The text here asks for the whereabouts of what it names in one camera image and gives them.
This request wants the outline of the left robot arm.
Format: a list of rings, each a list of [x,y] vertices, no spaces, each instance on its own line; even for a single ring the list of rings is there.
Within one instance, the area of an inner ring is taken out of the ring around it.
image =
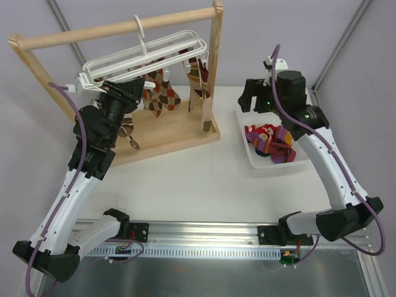
[[[130,233],[128,214],[109,209],[92,225],[73,233],[87,199],[107,174],[114,158],[116,141],[126,114],[137,109],[145,80],[104,81],[100,105],[75,111],[73,133],[77,145],[67,165],[59,194],[47,216],[27,241],[18,241],[13,254],[57,282],[64,283],[76,272],[80,261],[102,242],[125,240]]]

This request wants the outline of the white plastic clip hanger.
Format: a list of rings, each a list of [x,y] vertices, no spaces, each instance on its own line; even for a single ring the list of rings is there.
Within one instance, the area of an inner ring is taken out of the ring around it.
[[[167,70],[179,62],[188,69],[188,59],[207,58],[207,44],[192,30],[183,30],[152,41],[144,41],[144,29],[138,16],[135,17],[140,44],[100,58],[87,61],[81,72],[86,72],[95,84],[105,79],[123,83],[149,72]]]

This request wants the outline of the purple orange striped sock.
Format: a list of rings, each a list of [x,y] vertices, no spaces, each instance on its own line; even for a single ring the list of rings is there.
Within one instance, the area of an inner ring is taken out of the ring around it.
[[[265,153],[275,153],[279,148],[292,147],[292,136],[282,125],[276,126],[275,135],[272,140],[267,140]]]

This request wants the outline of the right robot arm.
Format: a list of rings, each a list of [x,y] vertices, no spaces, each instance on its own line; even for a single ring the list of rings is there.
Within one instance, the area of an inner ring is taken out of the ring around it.
[[[243,113],[272,113],[279,125],[246,125],[246,142],[256,153],[271,157],[274,164],[291,163],[299,145],[313,164],[329,199],[330,209],[281,217],[273,242],[292,244],[300,235],[315,234],[328,241],[347,236],[376,222],[380,240],[385,239],[378,214],[384,208],[379,197],[371,197],[359,185],[338,151],[324,112],[307,102],[306,79],[299,71],[281,71],[265,79],[247,79],[238,98]]]

